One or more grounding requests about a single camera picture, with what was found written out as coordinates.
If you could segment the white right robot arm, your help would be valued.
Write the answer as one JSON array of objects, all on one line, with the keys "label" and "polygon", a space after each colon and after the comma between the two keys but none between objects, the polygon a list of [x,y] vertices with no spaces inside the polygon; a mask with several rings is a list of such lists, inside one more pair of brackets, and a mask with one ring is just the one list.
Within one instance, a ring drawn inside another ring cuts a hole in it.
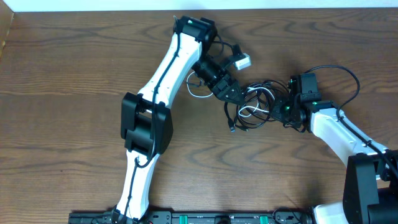
[{"label": "white right robot arm", "polygon": [[324,141],[346,167],[343,198],[313,208],[314,223],[397,223],[397,151],[373,141],[332,101],[279,97],[271,114]]}]

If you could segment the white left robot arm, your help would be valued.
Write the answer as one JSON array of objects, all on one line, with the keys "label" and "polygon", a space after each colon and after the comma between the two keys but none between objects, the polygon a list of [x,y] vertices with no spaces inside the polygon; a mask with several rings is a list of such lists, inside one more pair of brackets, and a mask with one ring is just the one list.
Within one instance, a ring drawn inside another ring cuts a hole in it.
[{"label": "white left robot arm", "polygon": [[239,45],[230,57],[216,62],[208,54],[220,43],[215,22],[183,16],[175,19],[170,47],[148,83],[138,94],[126,93],[121,104],[121,137],[127,155],[127,171],[121,199],[112,211],[111,223],[138,223],[149,207],[149,189],[155,165],[173,135],[171,107],[178,89],[193,70],[217,99],[244,103],[241,88],[228,71],[251,65]]}]

